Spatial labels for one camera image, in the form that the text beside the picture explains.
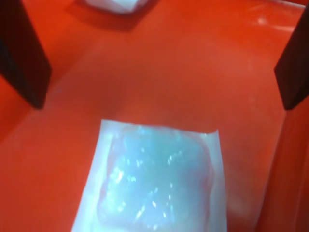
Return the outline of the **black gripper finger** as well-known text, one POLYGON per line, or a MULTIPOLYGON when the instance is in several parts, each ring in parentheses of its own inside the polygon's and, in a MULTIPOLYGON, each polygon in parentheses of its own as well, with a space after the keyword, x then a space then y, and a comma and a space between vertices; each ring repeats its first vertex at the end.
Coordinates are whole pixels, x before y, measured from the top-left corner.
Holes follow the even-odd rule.
POLYGON ((42 109, 52 67, 20 0, 0 2, 0 73, 35 109, 42 109))
POLYGON ((285 110, 294 109, 309 95, 309 7, 306 6, 274 73, 285 110))

